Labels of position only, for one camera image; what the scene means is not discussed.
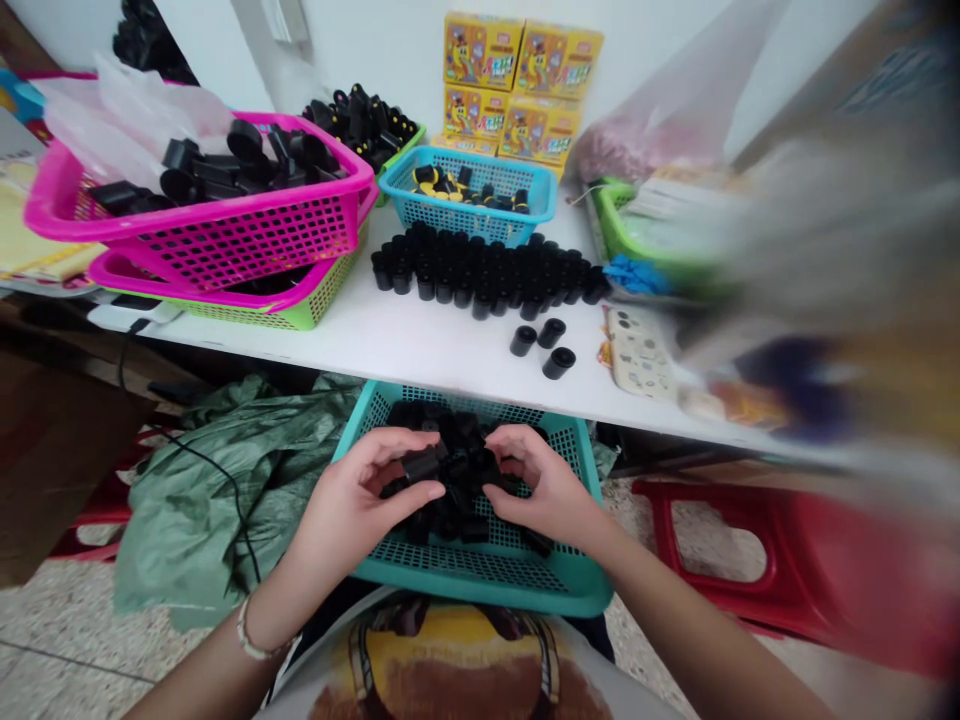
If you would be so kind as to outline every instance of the red plastic stool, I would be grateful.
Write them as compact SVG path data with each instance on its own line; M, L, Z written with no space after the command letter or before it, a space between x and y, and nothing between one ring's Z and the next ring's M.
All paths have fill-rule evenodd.
M160 433L156 430L146 430L137 435L132 445L117 463L116 470L110 473L100 486L93 492L86 506L74 519L49 557L58 560L78 560L81 562L114 562L120 543L108 545L87 545L80 540L77 528L85 525L126 525L130 521L132 511L127 503L130 486L127 485L117 472L133 469L141 460L154 451L154 448L144 445L147 438L155 437Z
M786 490L637 481L633 493L650 500L660 559L721 610L888 667L947 674L960 608L931 583L922 567L928 548L902 524ZM737 582L685 569L676 501L707 502L756 535L767 554L763 575Z

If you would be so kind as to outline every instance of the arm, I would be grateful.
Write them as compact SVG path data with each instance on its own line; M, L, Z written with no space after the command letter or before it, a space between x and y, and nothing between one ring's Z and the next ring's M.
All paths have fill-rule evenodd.
M523 477L534 490L520 499L484 486L497 515L596 560L700 717L833 717L752 635L631 538L532 429L498 428L487 445L501 458L504 472Z
M431 480L379 499L383 486L403 474L396 459L438 440L438 433L380 428L320 477L289 549L247 606L250 642L281 652L263 661L247 655L234 611L127 717L253 717L283 664L282 650L320 603L394 525L443 495L443 485Z

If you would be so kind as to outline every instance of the table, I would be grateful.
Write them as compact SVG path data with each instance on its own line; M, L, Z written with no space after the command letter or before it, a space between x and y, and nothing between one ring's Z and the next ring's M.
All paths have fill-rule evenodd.
M563 202L560 190L556 217L541 230L561 248L576 248L596 261L586 213ZM474 320L454 305L423 302L416 287L409 295L381 292L370 270L370 254L394 234L403 232L390 205L371 214L370 236L336 300L310 332L223 322L183 314L166 324L152 323L140 334L158 340L208 347L225 352L330 370L364 378L450 391L487 400L601 420L642 430L723 443L758 452L837 467L858 464L861 452L850 447L816 448L783 442L766 433L733 423L691 418L675 404L638 397L621 390L597 352L604 341L602 304L562 305L533 323L559 317L567 332L559 345L576 353L577 362L560 380L548 380L541 365L549 351L534 346L525 358L510 354L517 326L525 324L516 310L505 317ZM665 337L671 328L663 318ZM110 306L93 310L89 319L100 327L125 331L129 315ZM702 385L691 373L674 366L678 382Z

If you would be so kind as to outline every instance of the clear plastic bag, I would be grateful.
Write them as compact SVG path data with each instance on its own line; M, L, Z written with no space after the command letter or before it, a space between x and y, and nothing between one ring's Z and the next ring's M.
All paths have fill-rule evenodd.
M44 120L98 183L129 180L160 190L161 163L171 139L190 138L203 153L226 152L230 109L211 92L168 85L95 55L98 79L35 80Z
M658 167L712 167L723 160L733 113L785 0L733 0L577 142L580 179L636 182Z

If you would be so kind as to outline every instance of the tiled floor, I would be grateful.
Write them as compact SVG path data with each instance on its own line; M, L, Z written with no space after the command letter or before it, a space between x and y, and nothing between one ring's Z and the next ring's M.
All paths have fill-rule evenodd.
M608 507L652 546L649 508L629 483L608 484ZM689 567L749 580L764 566L752 536L732 532L709 507L676 508ZM23 588L0 592L0 718L118 717L205 635L176 633L165 611L115 616L110 565L48 561ZM696 718L619 598L607 610L617 664ZM916 718L933 686L905 673L795 640L761 642L841 717Z

